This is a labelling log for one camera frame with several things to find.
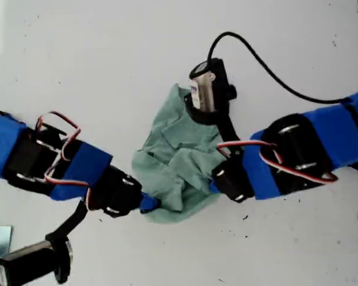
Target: white table surface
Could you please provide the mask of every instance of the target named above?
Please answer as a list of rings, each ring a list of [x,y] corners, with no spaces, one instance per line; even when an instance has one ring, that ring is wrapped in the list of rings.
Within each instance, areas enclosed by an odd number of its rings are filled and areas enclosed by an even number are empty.
[[[30,125],[49,110],[69,115],[81,139],[131,172],[171,85],[187,85],[225,30],[246,37],[300,92],[330,99],[358,91],[355,0],[1,0],[0,110]],[[231,117],[241,138],[318,106],[284,91],[236,40],[215,55],[237,87]],[[222,197],[176,225],[91,213],[70,237],[67,284],[358,285],[358,173],[336,174],[336,184],[286,201]],[[0,225],[14,227],[13,250],[42,240],[75,206],[0,181]]]

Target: blue painter's tape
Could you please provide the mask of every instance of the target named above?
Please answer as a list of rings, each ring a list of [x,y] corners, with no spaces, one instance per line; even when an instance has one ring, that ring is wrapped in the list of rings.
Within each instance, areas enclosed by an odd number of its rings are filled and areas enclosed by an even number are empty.
[[[25,129],[26,125],[22,123],[13,121],[5,116],[0,117],[0,178],[17,139]]]
[[[316,130],[333,169],[358,162],[358,128],[341,104],[304,113]]]
[[[112,156],[90,144],[83,142],[67,168],[66,180],[84,181],[94,186],[105,168],[110,164]],[[84,197],[88,191],[85,186],[57,185],[50,197],[56,201]]]
[[[263,131],[252,135],[251,139],[261,140]],[[248,174],[249,181],[257,200],[266,200],[281,196],[276,182],[271,174],[270,167],[260,158],[260,146],[246,146],[243,158],[243,167]]]

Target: wire bundle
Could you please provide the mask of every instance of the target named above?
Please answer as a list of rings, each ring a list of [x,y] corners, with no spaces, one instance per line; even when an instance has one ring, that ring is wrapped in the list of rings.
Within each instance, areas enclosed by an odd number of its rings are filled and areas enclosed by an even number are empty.
[[[309,181],[312,181],[312,182],[315,182],[315,183],[318,183],[318,184],[324,184],[324,185],[334,183],[335,181],[338,180],[338,178],[334,174],[332,174],[330,172],[325,174],[325,176],[327,178],[318,178],[318,177],[311,176],[311,175],[308,175],[306,173],[300,172],[299,170],[294,169],[292,167],[285,166],[283,164],[282,156],[276,151],[277,145],[272,144],[272,143],[268,143],[268,142],[264,142],[264,141],[260,141],[260,140],[223,142],[223,143],[217,144],[217,150],[223,156],[225,156],[226,158],[229,158],[230,156],[223,150],[223,148],[230,147],[230,146],[244,147],[244,146],[249,146],[249,145],[258,145],[258,146],[270,147],[273,150],[273,153],[274,153],[274,156],[277,159],[277,162],[272,161],[272,160],[268,159],[267,157],[265,157],[262,154],[261,151],[259,151],[260,152],[260,158],[262,159],[262,161],[267,163],[269,166],[271,166],[273,168],[276,168],[280,172],[285,172],[285,173],[288,173],[288,174],[291,174],[291,175],[294,175],[294,176],[297,176],[297,177],[301,177],[301,178],[304,178],[306,180],[309,180]]]
[[[62,146],[61,148],[61,151],[60,151],[60,154],[59,156],[57,156],[55,162],[47,169],[47,171],[44,173],[44,179],[45,181],[47,181],[48,183],[50,184],[54,184],[54,185],[73,185],[73,186],[87,186],[88,187],[88,191],[87,191],[87,195],[86,195],[86,207],[88,210],[91,210],[89,208],[89,200],[90,200],[90,196],[91,196],[91,187],[89,185],[88,182],[84,182],[84,181],[76,181],[76,180],[65,180],[65,179],[56,179],[56,178],[53,178],[52,175],[53,175],[53,172],[54,172],[54,169],[57,167],[58,163],[60,160],[64,160],[64,161],[70,161],[69,158],[66,157],[65,155],[65,150],[66,150],[66,147],[73,141],[77,138],[77,136],[80,134],[81,132],[81,129],[80,127],[75,124],[73,121],[71,121],[69,118],[67,118],[66,116],[62,115],[61,113],[59,112],[56,112],[56,111],[50,111],[46,114],[43,114],[41,115],[40,117],[38,117],[38,120],[37,120],[37,123],[36,123],[36,133],[39,132],[42,128],[42,123],[44,122],[44,117],[46,115],[49,115],[49,114],[53,114],[53,115],[56,115],[58,116],[59,118],[63,119],[65,122],[67,122],[69,125],[71,125],[72,127],[74,127],[76,130],[75,132],[70,135],[64,145]]]

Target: black cable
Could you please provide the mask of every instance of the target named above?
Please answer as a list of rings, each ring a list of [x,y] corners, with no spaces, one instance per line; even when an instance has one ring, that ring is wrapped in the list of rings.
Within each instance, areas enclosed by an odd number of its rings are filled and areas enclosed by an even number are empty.
[[[226,37],[226,36],[231,36],[233,38],[236,38],[238,40],[240,40],[247,48],[248,50],[251,52],[251,54],[255,57],[255,59],[262,65],[262,67],[265,69],[265,71],[283,88],[285,88],[287,91],[289,91],[290,93],[294,94],[296,97],[302,98],[303,100],[307,100],[307,101],[311,101],[311,102],[315,102],[315,103],[321,103],[321,104],[336,104],[336,103],[347,103],[347,102],[351,102],[351,99],[349,98],[340,98],[337,100],[319,100],[317,98],[312,98],[312,97],[308,97],[306,95],[303,95],[297,91],[295,91],[294,89],[292,89],[291,87],[289,87],[285,82],[283,82],[281,79],[279,79],[279,77],[277,77],[271,70],[270,68],[267,66],[267,64],[258,56],[258,54],[255,52],[255,50],[251,47],[251,45],[240,35],[233,33],[233,32],[224,32],[222,34],[219,35],[219,37],[216,38],[216,40],[214,41],[214,43],[212,44],[211,48],[209,49],[208,52],[208,58],[207,58],[207,65],[210,66],[211,63],[211,59],[212,59],[212,54],[214,53],[214,49],[216,48],[216,45],[219,43],[219,41]]]

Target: crumpled green fabric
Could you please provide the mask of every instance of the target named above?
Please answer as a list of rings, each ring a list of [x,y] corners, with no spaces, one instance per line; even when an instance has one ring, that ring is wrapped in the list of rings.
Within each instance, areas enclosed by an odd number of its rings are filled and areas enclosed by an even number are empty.
[[[149,137],[134,154],[132,169],[143,191],[162,200],[162,207],[145,214],[158,223],[180,222],[219,197],[209,190],[212,169],[224,157],[215,126],[195,123],[183,98],[189,90],[174,85],[156,115]]]

